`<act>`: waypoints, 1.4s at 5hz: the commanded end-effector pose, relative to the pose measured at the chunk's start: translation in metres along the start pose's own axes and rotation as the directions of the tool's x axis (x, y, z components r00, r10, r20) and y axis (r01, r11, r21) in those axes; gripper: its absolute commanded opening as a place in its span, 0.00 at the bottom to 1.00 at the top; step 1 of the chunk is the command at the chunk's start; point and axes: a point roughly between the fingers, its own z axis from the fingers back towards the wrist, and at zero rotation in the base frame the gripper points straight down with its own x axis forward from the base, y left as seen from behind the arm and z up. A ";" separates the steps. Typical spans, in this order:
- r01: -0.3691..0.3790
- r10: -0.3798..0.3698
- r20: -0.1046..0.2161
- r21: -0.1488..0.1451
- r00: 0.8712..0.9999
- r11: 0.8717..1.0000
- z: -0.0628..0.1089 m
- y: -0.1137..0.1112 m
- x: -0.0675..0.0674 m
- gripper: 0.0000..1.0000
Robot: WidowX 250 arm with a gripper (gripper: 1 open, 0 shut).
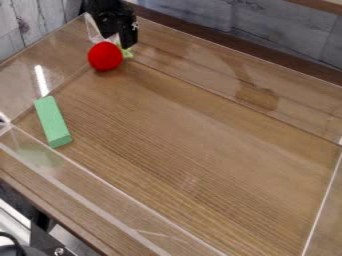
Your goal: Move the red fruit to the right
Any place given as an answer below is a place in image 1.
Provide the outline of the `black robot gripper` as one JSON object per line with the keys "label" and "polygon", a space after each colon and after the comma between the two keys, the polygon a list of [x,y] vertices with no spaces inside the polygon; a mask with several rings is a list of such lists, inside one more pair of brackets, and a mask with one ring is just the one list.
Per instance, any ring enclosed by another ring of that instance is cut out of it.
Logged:
{"label": "black robot gripper", "polygon": [[104,38],[110,37],[118,31],[122,49],[128,49],[137,43],[137,20],[124,0],[84,0],[84,10],[94,19]]}

